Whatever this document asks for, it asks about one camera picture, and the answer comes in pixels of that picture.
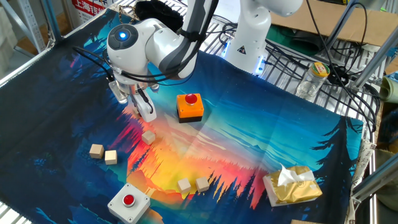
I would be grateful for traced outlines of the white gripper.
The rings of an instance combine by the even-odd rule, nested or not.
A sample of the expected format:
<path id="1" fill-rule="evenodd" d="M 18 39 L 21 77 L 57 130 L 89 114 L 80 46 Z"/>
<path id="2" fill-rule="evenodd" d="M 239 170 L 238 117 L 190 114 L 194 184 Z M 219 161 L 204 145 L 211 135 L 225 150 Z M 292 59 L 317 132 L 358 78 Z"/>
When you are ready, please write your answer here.
<path id="1" fill-rule="evenodd" d="M 132 94 L 132 102 L 145 122 L 156 119 L 155 106 L 145 90 L 138 89 L 137 93 Z"/>

